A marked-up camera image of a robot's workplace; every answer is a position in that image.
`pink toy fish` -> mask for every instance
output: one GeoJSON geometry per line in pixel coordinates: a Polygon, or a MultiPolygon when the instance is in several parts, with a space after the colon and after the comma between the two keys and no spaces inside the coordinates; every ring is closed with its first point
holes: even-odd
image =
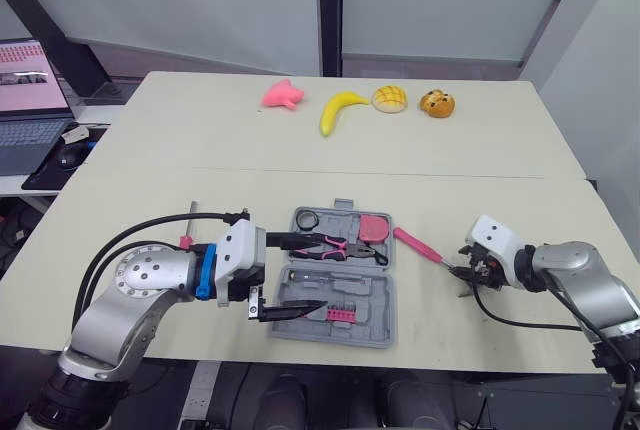
{"type": "Polygon", "coordinates": [[[302,97],[304,97],[304,92],[293,87],[291,82],[286,79],[276,83],[267,90],[267,93],[262,97],[262,104],[266,107],[279,107],[283,105],[289,110],[295,110],[296,103],[302,100],[302,97]]]}

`laptop screen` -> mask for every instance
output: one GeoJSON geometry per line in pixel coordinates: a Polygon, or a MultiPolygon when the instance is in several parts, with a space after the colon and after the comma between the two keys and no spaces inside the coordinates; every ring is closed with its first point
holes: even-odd
{"type": "Polygon", "coordinates": [[[40,42],[0,42],[0,116],[68,108],[40,42]]]}

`computer mouse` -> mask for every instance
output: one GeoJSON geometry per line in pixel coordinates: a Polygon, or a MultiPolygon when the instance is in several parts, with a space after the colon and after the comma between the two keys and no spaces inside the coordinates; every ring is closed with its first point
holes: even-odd
{"type": "Polygon", "coordinates": [[[58,165],[63,170],[73,170],[84,162],[90,151],[89,142],[76,142],[65,145],[58,151],[58,165]]]}

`black pole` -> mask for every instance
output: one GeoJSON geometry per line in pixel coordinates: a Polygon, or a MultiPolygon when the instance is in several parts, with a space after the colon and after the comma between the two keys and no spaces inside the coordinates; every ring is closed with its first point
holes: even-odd
{"type": "Polygon", "coordinates": [[[322,75],[342,76],[342,0],[320,0],[322,75]]]}
{"type": "Polygon", "coordinates": [[[53,65],[79,96],[90,97],[111,82],[91,49],[69,41],[38,0],[6,1],[31,35],[40,40],[53,65]]]}

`laptop keyboard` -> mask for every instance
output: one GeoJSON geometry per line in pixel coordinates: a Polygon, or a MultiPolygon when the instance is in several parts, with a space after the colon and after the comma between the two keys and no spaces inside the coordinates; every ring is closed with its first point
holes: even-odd
{"type": "Polygon", "coordinates": [[[67,123],[66,120],[0,123],[0,147],[51,143],[67,123]]]}

